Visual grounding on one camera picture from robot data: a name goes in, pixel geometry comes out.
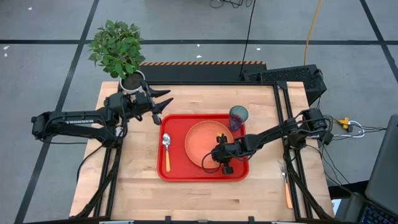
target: white pot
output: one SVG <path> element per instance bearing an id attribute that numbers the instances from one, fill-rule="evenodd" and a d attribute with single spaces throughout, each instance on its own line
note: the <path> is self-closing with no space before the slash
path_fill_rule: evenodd
<path id="1" fill-rule="evenodd" d="M 140 74 L 142 75 L 142 77 L 144 78 L 144 80 L 145 80 L 145 75 L 143 74 L 142 71 L 136 70 L 136 72 L 137 72 L 137 73 L 140 73 Z M 120 80 L 119 80 L 120 87 L 121 87 L 127 94 L 135 93 L 135 92 L 137 92 L 137 91 L 144 92 L 144 90 L 142 89 L 142 86 L 136 88 L 135 90 L 128 90 L 128 89 L 126 89 L 126 88 L 122 85 L 122 81 L 123 81 L 123 79 L 120 78 Z"/>

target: fork handle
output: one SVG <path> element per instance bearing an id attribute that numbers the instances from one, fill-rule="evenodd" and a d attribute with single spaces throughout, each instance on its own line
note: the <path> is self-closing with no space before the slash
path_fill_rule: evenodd
<path id="1" fill-rule="evenodd" d="M 286 182 L 285 182 L 285 194 L 286 194 L 287 208 L 293 208 L 292 199 L 290 198 L 289 186 L 287 185 Z"/>

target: hazard stripe tape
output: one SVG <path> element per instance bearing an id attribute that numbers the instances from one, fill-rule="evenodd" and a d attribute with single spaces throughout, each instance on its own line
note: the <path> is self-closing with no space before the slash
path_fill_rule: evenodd
<path id="1" fill-rule="evenodd" d="M 212 61 L 212 62 L 141 62 L 140 66 L 148 65 L 241 65 L 242 61 Z M 263 61 L 244 61 L 245 65 L 265 65 Z"/>

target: gray floor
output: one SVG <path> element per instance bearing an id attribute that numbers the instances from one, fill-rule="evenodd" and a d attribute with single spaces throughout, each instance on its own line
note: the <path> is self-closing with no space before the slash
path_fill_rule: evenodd
<path id="1" fill-rule="evenodd" d="M 251 8 L 233 9 L 225 4 L 212 9 L 208 2 L 99 0 L 87 39 L 107 19 L 134 22 L 147 40 L 246 38 Z M 398 2 L 367 3 L 384 39 L 398 40 Z M 0 40 L 78 40 L 92 4 L 93 0 L 2 0 Z M 250 39 L 305 40 L 316 6 L 316 0 L 258 0 Z M 361 3 L 347 0 L 323 1 L 312 39 L 377 40 Z M 0 47 L 0 125 L 4 130 L 0 136 L 0 217 L 1 223 L 14 223 L 42 147 L 30 134 L 30 117 L 55 109 L 77 45 Z M 246 58 L 266 61 L 268 68 L 297 66 L 303 63 L 304 48 L 253 44 Z M 398 57 L 398 46 L 388 48 Z M 110 80 L 87 61 L 86 50 L 85 46 L 74 73 L 63 107 L 66 111 L 94 109 L 100 83 Z M 241 60 L 243 51 L 244 45 L 232 44 L 142 46 L 147 62 Z M 386 126 L 390 115 L 398 113 L 398 83 L 379 45 L 311 45 L 307 63 L 323 71 L 328 87 L 321 101 L 325 114 L 347 116 L 366 126 Z M 372 133 L 361 139 L 333 141 L 328 151 L 350 182 L 366 180 L 382 137 L 383 133 Z M 50 147 L 25 222 L 68 217 L 84 148 Z M 325 170 L 333 176 L 330 167 Z"/>

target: blue cup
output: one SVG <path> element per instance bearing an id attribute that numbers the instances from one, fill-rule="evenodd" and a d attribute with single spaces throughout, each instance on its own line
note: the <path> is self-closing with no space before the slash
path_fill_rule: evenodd
<path id="1" fill-rule="evenodd" d="M 237 131 L 248 119 L 249 112 L 243 106 L 234 106 L 229 111 L 229 129 Z"/>

